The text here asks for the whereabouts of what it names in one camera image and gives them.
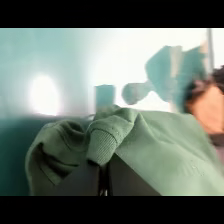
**green garment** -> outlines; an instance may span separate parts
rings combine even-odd
[[[84,160],[116,153],[161,195],[224,195],[222,164],[189,114],[108,107],[84,132],[73,121],[42,128],[26,156],[33,195],[46,195]]]

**teal cloth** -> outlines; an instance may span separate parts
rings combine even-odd
[[[116,153],[161,195],[224,195],[223,167],[189,114],[108,107],[87,131],[73,121],[45,126],[26,156],[32,195],[46,195],[86,159]]]

